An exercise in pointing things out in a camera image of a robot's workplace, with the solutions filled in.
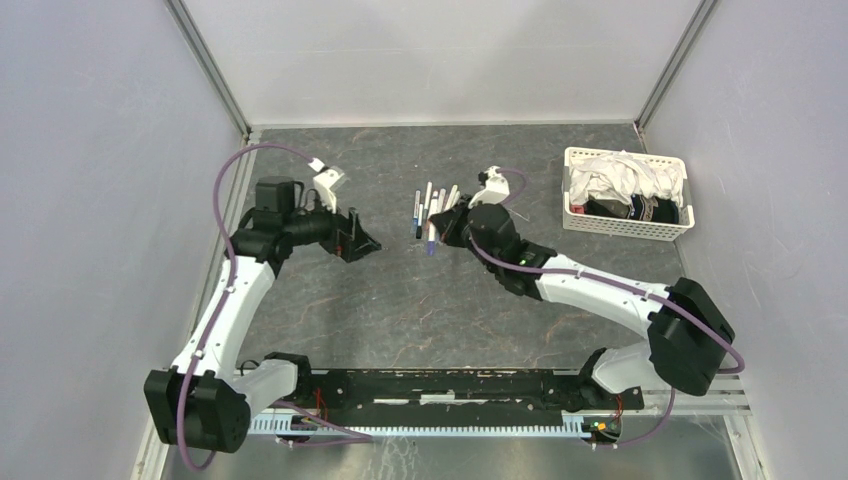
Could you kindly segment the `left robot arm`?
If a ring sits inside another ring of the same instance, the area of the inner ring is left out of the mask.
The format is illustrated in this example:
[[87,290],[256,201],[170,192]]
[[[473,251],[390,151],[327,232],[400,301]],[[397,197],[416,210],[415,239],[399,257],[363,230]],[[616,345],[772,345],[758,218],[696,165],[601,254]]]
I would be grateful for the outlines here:
[[186,460],[193,449],[234,453],[252,420],[283,400],[302,407],[318,398],[309,359],[272,352],[238,374],[237,357],[258,307],[299,246],[317,244],[352,263],[380,250],[354,208],[341,212],[340,172],[313,179],[314,205],[305,209],[306,188],[284,176],[262,178],[256,204],[233,232],[224,232],[225,257],[215,291],[183,350],[165,370],[153,370],[144,395],[160,440]]

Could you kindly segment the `white marker purple cap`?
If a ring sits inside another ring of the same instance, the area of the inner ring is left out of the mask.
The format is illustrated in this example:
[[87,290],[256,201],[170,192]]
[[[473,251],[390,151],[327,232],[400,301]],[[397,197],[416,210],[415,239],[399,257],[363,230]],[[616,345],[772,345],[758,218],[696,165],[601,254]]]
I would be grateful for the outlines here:
[[428,213],[427,224],[426,224],[426,233],[427,233],[427,255],[433,256],[435,254],[437,240],[438,240],[438,229],[432,223],[432,217],[434,216],[433,212]]

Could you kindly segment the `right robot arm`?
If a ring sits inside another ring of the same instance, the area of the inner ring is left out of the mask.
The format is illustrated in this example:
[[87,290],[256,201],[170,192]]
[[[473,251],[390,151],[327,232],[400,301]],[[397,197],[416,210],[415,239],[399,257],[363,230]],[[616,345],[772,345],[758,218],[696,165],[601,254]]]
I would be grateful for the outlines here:
[[508,292],[582,309],[641,337],[629,347],[602,348],[586,363],[577,392],[591,408],[629,388],[659,383],[703,396],[717,375],[744,368],[732,347],[733,328],[694,280],[664,285],[587,267],[522,238],[500,204],[462,200],[430,223],[446,245],[471,251]]

